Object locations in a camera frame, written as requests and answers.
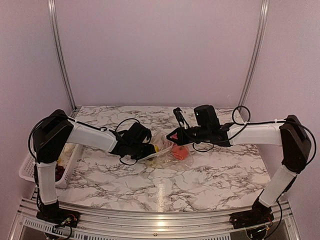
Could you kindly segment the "purple fake grape bunch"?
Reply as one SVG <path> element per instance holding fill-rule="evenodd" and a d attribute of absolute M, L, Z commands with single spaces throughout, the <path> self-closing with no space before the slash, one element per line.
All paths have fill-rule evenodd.
<path fill-rule="evenodd" d="M 57 164 L 55 166 L 55 181 L 58 182 L 63 178 L 65 168 L 62 165 Z"/>

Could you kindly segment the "clear zip top bag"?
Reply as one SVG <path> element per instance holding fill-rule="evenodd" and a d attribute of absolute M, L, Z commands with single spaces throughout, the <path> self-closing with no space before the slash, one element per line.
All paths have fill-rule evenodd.
<path fill-rule="evenodd" d="M 157 145 L 159 147 L 159 152 L 150 155 L 147 159 L 139 160 L 138 163 L 155 169 L 172 169 L 175 171 L 185 171 L 192 167 L 194 158 L 189 147 L 183 145 L 189 151 L 188 157 L 184 160 L 176 160 L 172 154 L 172 147 L 177 146 L 177 144 L 167 140 L 165 132 L 161 130 L 155 132 L 150 143 L 152 145 Z"/>

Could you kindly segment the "aluminium corner post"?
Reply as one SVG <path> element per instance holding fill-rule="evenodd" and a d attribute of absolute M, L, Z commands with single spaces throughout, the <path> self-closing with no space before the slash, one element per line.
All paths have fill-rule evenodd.
<path fill-rule="evenodd" d="M 77 110 L 77 105 L 72 92 L 71 83 L 69 81 L 68 71 L 67 71 L 67 67 L 64 59 L 63 48 L 62 48 L 61 38 L 60 38 L 59 24 L 58 24 L 58 16 L 57 16 L 57 10 L 56 10 L 56 1 L 48 0 L 47 5 L 48 5 L 50 24 L 52 28 L 53 41 L 55 45 L 55 51 L 57 54 L 59 69 L 62 76 L 62 81 L 64 84 L 66 96 L 70 104 L 70 107 L 72 111 L 75 112 Z"/>
<path fill-rule="evenodd" d="M 255 37 L 255 41 L 254 41 L 254 46 L 253 46 L 252 55 L 250 58 L 248 71 L 246 73 L 244 85 L 243 85 L 241 95 L 240 95 L 240 98 L 238 101 L 238 105 L 245 104 L 245 102 L 248 98 L 248 95 L 249 95 L 250 87 L 253 83 L 253 78 L 254 78 L 256 67 L 257 67 L 260 51 L 262 48 L 265 31 L 266 31 L 269 5 L 270 5 L 269 0 L 262 0 L 261 1 L 256 37 Z"/>

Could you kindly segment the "right aluminium corner post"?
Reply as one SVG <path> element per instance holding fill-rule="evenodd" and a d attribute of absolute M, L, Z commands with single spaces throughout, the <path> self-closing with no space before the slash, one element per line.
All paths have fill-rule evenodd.
<path fill-rule="evenodd" d="M 257 67 L 260 51 L 262 48 L 265 31 L 266 31 L 269 5 L 270 5 L 269 0 L 262 0 L 261 1 L 256 37 L 255 37 L 255 41 L 254 41 L 254 46 L 253 46 L 252 55 L 250 58 L 248 71 L 246 73 L 244 85 L 243 85 L 241 95 L 240 95 L 240 98 L 238 101 L 238 105 L 245 104 L 245 102 L 248 98 L 248 95 L 249 95 L 250 87 L 253 83 L 253 78 L 254 78 L 256 67 Z"/>

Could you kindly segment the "yellow fake lemon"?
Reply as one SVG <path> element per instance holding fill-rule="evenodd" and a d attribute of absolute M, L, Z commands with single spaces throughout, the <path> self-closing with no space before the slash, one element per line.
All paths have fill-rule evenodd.
<path fill-rule="evenodd" d="M 157 145 L 154 145 L 154 150 L 156 153 L 158 153 L 160 151 L 159 147 Z"/>

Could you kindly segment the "left aluminium corner post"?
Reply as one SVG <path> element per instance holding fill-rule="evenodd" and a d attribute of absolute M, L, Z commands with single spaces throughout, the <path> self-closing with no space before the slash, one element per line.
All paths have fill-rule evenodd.
<path fill-rule="evenodd" d="M 48 0 L 47 5 L 48 5 L 50 24 L 52 28 L 53 41 L 55 45 L 55 51 L 57 54 L 59 69 L 62 76 L 62 81 L 64 84 L 66 96 L 70 104 L 70 107 L 72 111 L 75 112 L 77 110 L 77 105 L 72 92 L 71 83 L 69 81 L 68 71 L 67 71 L 67 67 L 64 59 L 63 48 L 62 48 L 61 38 L 60 38 L 59 24 L 58 24 L 58 16 L 57 16 L 57 10 L 56 10 L 56 1 Z"/>

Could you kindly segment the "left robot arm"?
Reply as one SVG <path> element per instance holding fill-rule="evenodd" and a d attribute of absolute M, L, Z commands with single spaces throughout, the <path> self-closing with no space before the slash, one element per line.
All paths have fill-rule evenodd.
<path fill-rule="evenodd" d="M 28 139 L 35 160 L 39 211 L 53 223 L 63 219 L 56 193 L 56 165 L 66 144 L 97 148 L 120 158 L 128 156 L 137 163 L 157 152 L 151 138 L 151 131 L 139 122 L 116 131 L 80 122 L 61 109 L 55 110 L 33 127 Z"/>

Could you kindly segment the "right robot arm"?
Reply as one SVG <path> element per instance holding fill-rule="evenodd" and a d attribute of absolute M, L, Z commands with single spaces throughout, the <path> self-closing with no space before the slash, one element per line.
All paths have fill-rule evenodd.
<path fill-rule="evenodd" d="M 271 178 L 248 212 L 247 219 L 258 224 L 270 211 L 271 206 L 293 184 L 297 176 L 315 158 L 317 142 L 313 133 L 295 115 L 284 119 L 244 123 L 232 120 L 220 124 L 212 105 L 201 105 L 194 109 L 197 126 L 190 126 L 177 107 L 173 110 L 179 127 L 169 133 L 167 140 L 184 146 L 207 143 L 213 146 L 275 145 L 282 148 L 281 166 Z"/>

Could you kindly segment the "white fake cauliflower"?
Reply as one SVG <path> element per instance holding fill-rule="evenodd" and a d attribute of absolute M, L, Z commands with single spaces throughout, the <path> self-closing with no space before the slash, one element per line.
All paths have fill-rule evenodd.
<path fill-rule="evenodd" d="M 66 143 L 63 148 L 63 154 L 66 156 L 71 156 L 75 148 L 75 144 L 73 143 Z"/>

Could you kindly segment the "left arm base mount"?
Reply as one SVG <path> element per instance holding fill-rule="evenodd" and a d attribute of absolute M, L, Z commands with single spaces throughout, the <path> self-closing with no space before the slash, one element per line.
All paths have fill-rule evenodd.
<path fill-rule="evenodd" d="M 76 228 L 79 222 L 80 213 L 78 211 L 63 208 L 49 209 L 38 211 L 36 218 L 59 226 L 62 226 L 63 222 L 65 222 L 65 226 L 69 224 L 72 228 Z"/>

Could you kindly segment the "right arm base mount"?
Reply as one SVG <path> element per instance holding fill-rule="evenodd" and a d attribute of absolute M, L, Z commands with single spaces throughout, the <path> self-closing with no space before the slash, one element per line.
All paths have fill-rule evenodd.
<path fill-rule="evenodd" d="M 272 222 L 274 219 L 271 210 L 265 213 L 258 210 L 246 210 L 232 213 L 229 222 L 233 225 L 234 229 L 241 229 Z"/>

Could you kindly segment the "orange fake tomato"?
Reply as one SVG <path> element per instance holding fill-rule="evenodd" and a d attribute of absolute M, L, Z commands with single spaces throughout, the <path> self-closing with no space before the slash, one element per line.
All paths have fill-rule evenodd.
<path fill-rule="evenodd" d="M 189 150 L 185 146 L 174 145 L 171 149 L 173 157 L 178 160 L 184 160 L 189 156 Z"/>

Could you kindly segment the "white perforated plastic basket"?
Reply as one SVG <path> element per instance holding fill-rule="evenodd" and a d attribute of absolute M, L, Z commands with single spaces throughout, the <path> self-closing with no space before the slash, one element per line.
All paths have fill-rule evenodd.
<path fill-rule="evenodd" d="M 80 144 L 67 143 L 56 163 L 56 182 L 55 185 L 59 189 L 65 189 L 71 179 L 77 161 L 81 158 L 83 146 Z M 20 178 L 35 182 L 34 179 L 35 159 L 29 153 L 24 159 L 19 169 Z"/>

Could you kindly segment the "aluminium front rail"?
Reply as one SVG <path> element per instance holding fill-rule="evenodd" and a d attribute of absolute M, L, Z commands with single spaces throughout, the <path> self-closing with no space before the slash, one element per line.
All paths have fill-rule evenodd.
<path fill-rule="evenodd" d="M 62 202 L 61 208 L 79 212 L 73 240 L 247 240 L 253 228 L 234 229 L 232 213 L 249 207 L 196 212 L 139 212 L 94 208 Z M 8 239 L 66 238 L 67 228 L 36 218 L 36 200 L 22 199 Z"/>

